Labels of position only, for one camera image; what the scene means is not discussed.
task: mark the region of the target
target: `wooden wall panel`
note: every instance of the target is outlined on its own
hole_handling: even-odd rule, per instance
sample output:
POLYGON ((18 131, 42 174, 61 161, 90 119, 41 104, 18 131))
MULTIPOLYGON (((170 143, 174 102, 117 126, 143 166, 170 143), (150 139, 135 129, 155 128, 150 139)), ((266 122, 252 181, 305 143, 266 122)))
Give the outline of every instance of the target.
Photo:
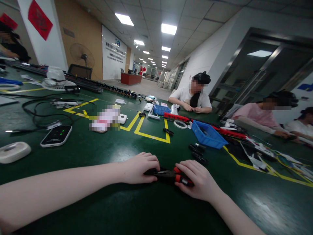
POLYGON ((85 66, 84 60, 80 60, 77 63, 70 53, 71 45, 80 43, 87 47, 94 57, 95 65, 93 67, 92 79, 103 80, 101 23, 74 0, 54 0, 54 2, 68 66, 70 64, 85 66), (75 38, 66 35, 63 28, 72 31, 75 38))

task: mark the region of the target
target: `wall sign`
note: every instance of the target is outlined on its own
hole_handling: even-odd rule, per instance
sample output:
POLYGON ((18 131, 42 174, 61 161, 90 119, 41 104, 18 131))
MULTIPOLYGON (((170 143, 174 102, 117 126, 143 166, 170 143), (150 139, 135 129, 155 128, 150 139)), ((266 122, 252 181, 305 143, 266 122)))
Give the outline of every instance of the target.
POLYGON ((43 37, 46 41, 50 31, 52 29, 53 24, 42 11, 40 6, 37 4, 35 0, 29 6, 28 10, 28 20, 32 23, 38 33, 43 37))
POLYGON ((102 25, 103 79, 121 79, 121 69, 125 69, 126 64, 126 51, 127 46, 102 25))
POLYGON ((0 17, 0 21, 2 21, 5 25, 9 26, 13 30, 15 30, 18 26, 18 24, 12 20, 6 13, 3 13, 0 17))

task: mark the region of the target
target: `roll of tape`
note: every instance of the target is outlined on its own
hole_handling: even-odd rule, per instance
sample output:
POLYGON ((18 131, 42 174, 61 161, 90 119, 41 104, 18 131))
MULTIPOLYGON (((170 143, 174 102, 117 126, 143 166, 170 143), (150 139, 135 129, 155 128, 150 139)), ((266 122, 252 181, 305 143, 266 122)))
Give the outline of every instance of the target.
POLYGON ((25 142, 16 142, 0 148, 0 163, 15 162, 31 152, 30 146, 25 142))
POLYGON ((180 129, 186 129, 186 128, 187 128, 186 123, 181 122, 181 121, 178 121, 178 120, 175 120, 175 121, 174 121, 174 125, 177 126, 177 127, 180 128, 180 129))

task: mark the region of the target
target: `hand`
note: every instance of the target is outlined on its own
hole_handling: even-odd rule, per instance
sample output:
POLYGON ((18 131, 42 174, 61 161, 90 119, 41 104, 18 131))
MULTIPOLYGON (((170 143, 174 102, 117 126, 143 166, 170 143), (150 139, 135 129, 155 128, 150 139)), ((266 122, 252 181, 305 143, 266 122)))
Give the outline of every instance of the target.
POLYGON ((191 106, 190 106, 189 104, 187 104, 187 103, 184 103, 184 104, 183 104, 183 107, 184 107, 184 109, 185 109, 186 111, 188 111, 188 112, 194 111, 193 107, 191 107, 191 106))
POLYGON ((137 183, 151 183, 157 181, 155 176, 147 176, 144 173, 152 168, 160 171, 160 163, 156 156, 151 153, 139 153, 125 162, 119 163, 121 167, 121 175, 123 183, 137 184, 137 183))
POLYGON ((282 137, 283 139, 287 139, 290 136, 287 132, 283 131, 275 131, 274 135, 282 137))
POLYGON ((223 191, 217 185, 209 171, 200 163, 187 160, 176 163, 176 166, 195 184, 194 187, 187 187, 182 183, 175 182, 175 185, 189 196, 212 203, 218 200, 223 194, 223 191))
POLYGON ((200 108, 200 107, 193 108, 193 110, 194 110, 196 113, 202 113, 202 112, 203 112, 203 109, 200 108))

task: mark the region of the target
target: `floor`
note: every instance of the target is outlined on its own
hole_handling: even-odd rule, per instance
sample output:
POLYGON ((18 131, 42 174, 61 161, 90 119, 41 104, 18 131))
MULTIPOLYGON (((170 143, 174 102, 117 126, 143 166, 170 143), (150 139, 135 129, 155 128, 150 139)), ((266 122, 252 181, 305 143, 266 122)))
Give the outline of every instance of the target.
POLYGON ((121 84, 120 80, 104 80, 105 84, 112 85, 124 90, 131 90, 143 95, 153 95, 162 100, 167 100, 171 94, 170 90, 160 88, 157 86, 157 82, 150 81, 148 79, 142 79, 140 84, 125 85, 121 84))

